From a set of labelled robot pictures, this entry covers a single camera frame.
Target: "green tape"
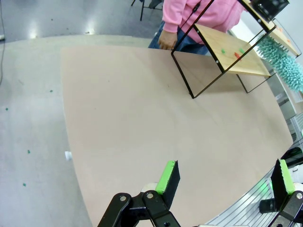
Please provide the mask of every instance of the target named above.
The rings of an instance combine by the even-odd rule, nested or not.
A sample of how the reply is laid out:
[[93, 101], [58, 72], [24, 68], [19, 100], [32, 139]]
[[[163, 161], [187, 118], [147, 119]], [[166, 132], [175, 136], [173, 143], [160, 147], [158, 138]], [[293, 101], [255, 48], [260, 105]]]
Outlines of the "green tape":
[[165, 190], [166, 190], [166, 187], [168, 185], [168, 182], [169, 182], [169, 179], [170, 179], [170, 176], [171, 176], [171, 173], [174, 169], [174, 166], [175, 166], [175, 163], [176, 161], [169, 161], [167, 164], [166, 164], [166, 167], [162, 173], [162, 176], [156, 186], [156, 189], [155, 191], [162, 195]]
[[295, 191], [294, 183], [292, 177], [290, 176], [288, 167], [284, 159], [280, 160], [280, 166], [282, 170], [282, 176], [284, 180], [284, 185], [288, 194], [292, 194]]

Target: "chair leg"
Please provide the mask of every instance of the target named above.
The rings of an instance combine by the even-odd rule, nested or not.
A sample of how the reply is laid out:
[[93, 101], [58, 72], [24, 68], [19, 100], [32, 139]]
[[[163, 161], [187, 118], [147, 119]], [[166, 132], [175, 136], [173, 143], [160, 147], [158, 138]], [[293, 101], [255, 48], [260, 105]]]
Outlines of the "chair leg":
[[144, 9], [144, 2], [145, 2], [145, 0], [143, 0], [143, 2], [142, 2], [142, 9], [141, 9], [140, 21], [142, 21], [142, 15], [143, 15], [143, 9]]

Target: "bolt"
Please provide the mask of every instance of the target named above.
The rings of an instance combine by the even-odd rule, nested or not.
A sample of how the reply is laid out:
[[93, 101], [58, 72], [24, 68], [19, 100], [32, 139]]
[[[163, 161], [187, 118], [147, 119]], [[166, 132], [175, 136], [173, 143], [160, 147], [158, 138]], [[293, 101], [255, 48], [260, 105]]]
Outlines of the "bolt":
[[152, 193], [148, 193], [146, 197], [149, 198], [149, 199], [151, 199], [153, 197], [153, 194]]
[[125, 201], [126, 200], [126, 196], [121, 196], [120, 197], [120, 201]]
[[296, 195], [296, 197], [297, 197], [298, 199], [302, 199], [302, 198], [303, 198], [303, 195], [302, 195], [301, 193], [298, 193], [298, 194]]

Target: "person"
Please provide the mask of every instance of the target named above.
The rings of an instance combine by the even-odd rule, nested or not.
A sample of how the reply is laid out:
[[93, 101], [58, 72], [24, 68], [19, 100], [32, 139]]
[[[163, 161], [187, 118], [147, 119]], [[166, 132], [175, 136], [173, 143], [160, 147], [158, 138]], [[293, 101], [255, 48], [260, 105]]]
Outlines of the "person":
[[[172, 50], [209, 2], [210, 0], [164, 0], [162, 22], [149, 48]], [[237, 0], [214, 0], [198, 24], [226, 33], [238, 24], [243, 10], [244, 7]], [[208, 49], [197, 32], [191, 29], [176, 51], [204, 55]]]

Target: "pink sweatshirt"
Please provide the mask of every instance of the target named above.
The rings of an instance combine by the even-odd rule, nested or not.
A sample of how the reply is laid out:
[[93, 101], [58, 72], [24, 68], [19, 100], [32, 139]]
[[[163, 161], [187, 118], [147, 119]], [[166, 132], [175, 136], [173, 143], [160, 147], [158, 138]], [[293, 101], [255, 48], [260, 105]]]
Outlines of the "pink sweatshirt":
[[[200, 0], [164, 0], [163, 21], [165, 24], [163, 29], [167, 32], [177, 32], [178, 26], [181, 27], [185, 23], [199, 1]], [[182, 27], [183, 32], [189, 29], [209, 2], [210, 0], [201, 1], [198, 10]], [[243, 10], [244, 7], [237, 0], [214, 0], [199, 19], [198, 24], [214, 28], [221, 32], [227, 32], [227, 30], [238, 24]], [[197, 43], [202, 43], [201, 38], [194, 29], [192, 29], [188, 35]]]

